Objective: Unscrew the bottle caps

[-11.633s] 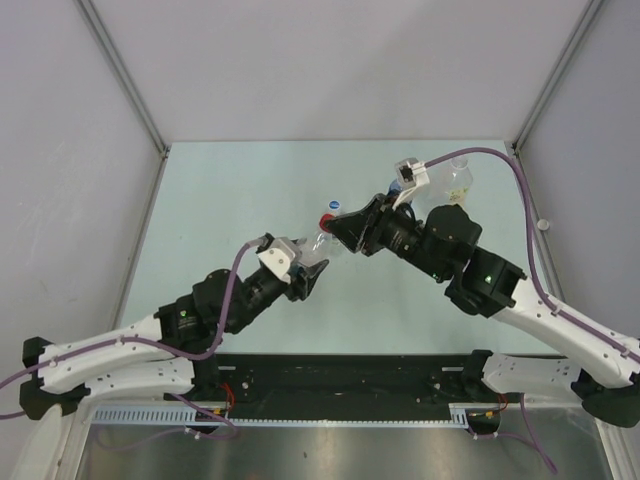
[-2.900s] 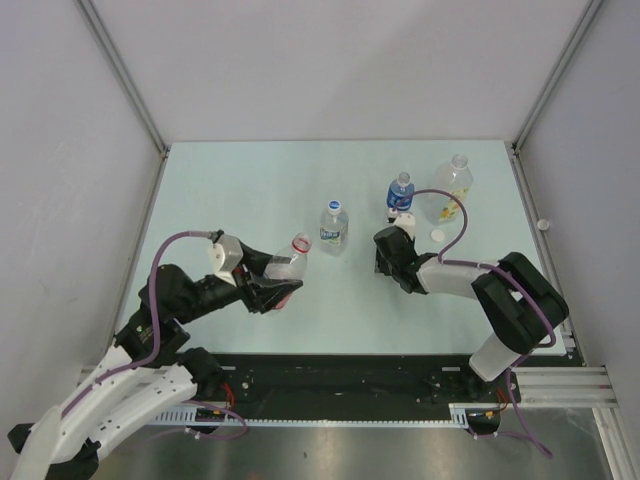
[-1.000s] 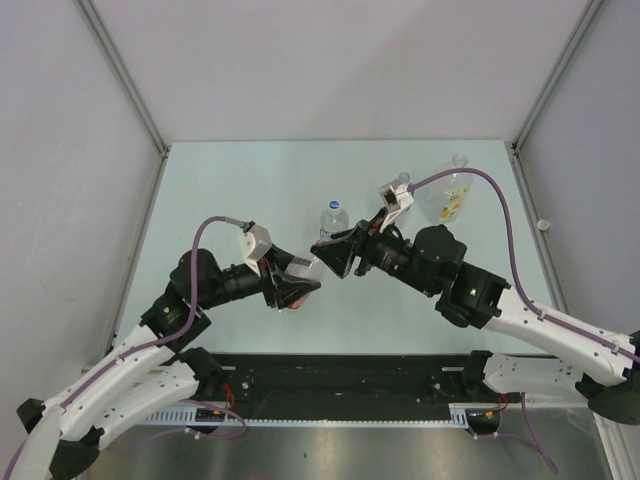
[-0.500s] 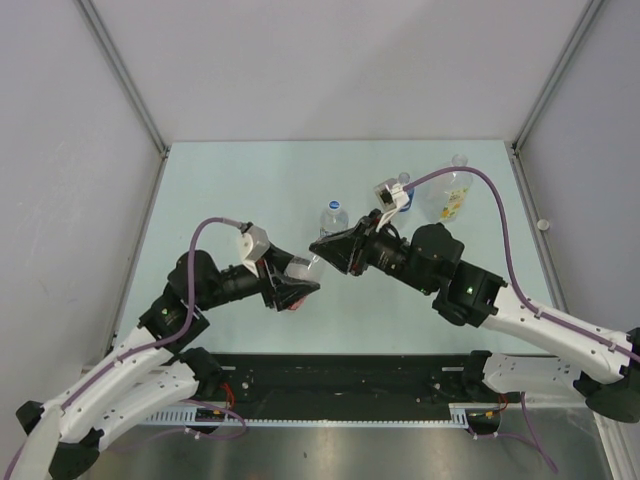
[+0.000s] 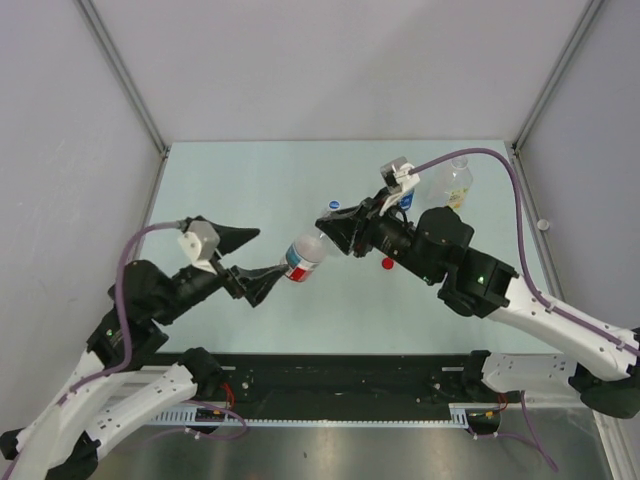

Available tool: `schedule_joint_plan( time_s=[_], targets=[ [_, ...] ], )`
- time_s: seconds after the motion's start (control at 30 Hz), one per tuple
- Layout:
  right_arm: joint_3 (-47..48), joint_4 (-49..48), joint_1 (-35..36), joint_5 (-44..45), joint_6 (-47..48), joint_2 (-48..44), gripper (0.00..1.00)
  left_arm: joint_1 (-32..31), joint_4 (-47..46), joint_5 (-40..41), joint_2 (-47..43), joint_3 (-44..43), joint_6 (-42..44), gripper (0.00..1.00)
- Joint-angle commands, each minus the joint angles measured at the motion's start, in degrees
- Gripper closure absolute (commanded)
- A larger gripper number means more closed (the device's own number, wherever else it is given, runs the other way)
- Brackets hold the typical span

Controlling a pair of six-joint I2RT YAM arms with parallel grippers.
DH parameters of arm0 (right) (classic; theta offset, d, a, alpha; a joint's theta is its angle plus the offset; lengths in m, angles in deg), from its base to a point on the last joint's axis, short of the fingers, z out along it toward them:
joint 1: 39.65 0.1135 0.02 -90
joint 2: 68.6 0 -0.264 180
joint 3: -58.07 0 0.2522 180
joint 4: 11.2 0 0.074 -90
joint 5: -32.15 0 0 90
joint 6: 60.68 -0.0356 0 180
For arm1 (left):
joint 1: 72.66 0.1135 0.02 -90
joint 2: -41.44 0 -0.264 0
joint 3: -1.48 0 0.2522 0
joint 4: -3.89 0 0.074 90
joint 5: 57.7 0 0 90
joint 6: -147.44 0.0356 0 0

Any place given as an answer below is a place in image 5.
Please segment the blue label Pocari bottle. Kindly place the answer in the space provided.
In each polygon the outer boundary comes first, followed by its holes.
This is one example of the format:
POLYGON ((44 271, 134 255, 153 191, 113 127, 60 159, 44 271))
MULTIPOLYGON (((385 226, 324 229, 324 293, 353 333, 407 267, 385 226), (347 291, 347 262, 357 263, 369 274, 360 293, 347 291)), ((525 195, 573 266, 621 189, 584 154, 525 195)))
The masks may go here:
POLYGON ((398 200, 398 207, 403 211, 409 211, 412 207, 414 200, 415 189, 411 188, 407 190, 402 197, 398 200))

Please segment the square clear juice bottle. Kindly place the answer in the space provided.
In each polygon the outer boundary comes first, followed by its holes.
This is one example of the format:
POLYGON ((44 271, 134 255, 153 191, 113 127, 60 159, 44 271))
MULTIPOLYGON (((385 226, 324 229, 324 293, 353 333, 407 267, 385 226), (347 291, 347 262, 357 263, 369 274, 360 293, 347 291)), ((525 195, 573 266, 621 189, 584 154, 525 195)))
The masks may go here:
POLYGON ((459 211, 473 183, 466 156, 459 156, 435 167, 428 192, 429 205, 459 211))

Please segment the red bottle cap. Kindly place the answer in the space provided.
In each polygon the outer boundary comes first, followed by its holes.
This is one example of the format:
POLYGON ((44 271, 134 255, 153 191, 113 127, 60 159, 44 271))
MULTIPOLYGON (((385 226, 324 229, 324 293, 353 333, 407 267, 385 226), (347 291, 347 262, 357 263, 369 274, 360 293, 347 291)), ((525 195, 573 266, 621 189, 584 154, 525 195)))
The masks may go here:
POLYGON ((385 270, 391 270, 394 266, 394 261, 391 258, 386 257, 381 261, 381 265, 385 270))

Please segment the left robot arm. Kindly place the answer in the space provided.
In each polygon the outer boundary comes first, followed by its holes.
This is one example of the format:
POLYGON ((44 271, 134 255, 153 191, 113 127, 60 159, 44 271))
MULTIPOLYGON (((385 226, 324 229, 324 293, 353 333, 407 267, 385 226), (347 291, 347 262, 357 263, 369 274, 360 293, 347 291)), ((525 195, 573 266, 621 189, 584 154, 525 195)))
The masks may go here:
POLYGON ((115 405, 110 398, 131 381, 168 337, 163 327, 211 295, 225 291, 251 306, 262 303, 285 275, 282 264, 226 268, 223 256, 259 235, 257 228, 215 224, 202 216, 151 224, 126 243, 109 291, 111 310, 86 341, 80 359, 51 403, 28 426, 1 435, 10 465, 6 479, 87 479, 131 433, 164 410, 223 393, 221 412, 233 416, 234 396, 220 363, 206 349, 190 348, 168 370, 115 405), (177 230, 189 263, 167 276, 131 250, 155 231, 177 230))

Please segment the red cap water bottle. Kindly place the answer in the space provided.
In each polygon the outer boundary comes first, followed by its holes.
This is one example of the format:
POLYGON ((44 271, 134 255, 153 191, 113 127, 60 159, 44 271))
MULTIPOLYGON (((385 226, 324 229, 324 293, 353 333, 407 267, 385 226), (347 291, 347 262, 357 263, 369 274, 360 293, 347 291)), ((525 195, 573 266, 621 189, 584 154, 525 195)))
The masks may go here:
POLYGON ((285 276, 297 283, 305 282, 326 259, 327 246, 319 230, 300 234, 287 248, 282 263, 287 266, 285 276))

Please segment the green label clear bottle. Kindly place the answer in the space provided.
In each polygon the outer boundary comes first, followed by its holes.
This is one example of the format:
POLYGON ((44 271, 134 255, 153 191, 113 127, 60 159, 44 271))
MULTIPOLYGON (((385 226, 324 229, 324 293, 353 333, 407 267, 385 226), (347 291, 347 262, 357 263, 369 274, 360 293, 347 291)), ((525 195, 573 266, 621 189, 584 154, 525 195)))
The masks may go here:
POLYGON ((340 209, 341 209, 341 203, 337 200, 331 200, 325 206, 322 207, 319 217, 320 218, 327 217, 331 213, 336 212, 340 209))

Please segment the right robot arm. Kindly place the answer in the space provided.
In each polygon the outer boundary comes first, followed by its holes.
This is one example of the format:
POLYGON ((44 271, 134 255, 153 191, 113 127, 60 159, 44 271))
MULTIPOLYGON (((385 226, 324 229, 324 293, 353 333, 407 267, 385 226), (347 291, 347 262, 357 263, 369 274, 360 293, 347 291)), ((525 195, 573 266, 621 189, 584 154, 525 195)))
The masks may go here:
POLYGON ((461 376, 469 399, 484 401, 494 392, 574 396, 610 417, 638 414, 638 331, 583 318, 536 292, 514 267, 472 248, 473 228, 451 208, 428 209, 409 222, 394 210, 382 213, 368 198, 315 225, 345 255, 363 257, 376 249, 438 286, 438 298, 456 314, 503 323, 555 348, 549 355, 472 353, 461 376))

